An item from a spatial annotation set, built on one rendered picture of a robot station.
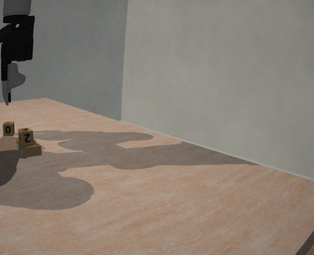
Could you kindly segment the tan wooden number cube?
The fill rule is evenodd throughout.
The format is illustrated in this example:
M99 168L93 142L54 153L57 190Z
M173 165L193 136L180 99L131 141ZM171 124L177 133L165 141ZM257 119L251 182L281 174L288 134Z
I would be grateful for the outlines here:
M14 135L14 121L3 123L3 135Z
M33 144L33 130L30 128L18 129L19 141L20 143L25 145Z

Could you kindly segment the brown wooden tray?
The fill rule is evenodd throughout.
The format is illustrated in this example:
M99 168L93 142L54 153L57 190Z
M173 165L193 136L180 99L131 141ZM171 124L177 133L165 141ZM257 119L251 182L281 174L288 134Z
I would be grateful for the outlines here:
M19 139L16 139L16 147L22 153L23 156L30 156L30 155L38 155L41 153L41 145L33 139L33 144L23 146Z

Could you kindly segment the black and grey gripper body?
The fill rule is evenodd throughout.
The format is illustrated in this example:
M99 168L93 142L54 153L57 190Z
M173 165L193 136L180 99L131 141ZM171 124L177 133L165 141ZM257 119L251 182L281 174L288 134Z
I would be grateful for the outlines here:
M2 39L2 51L6 48L6 55L10 61L31 60L33 55L33 28L35 16L23 14L8 15L3 17L3 23L10 23L12 33ZM16 28L16 25L19 26Z

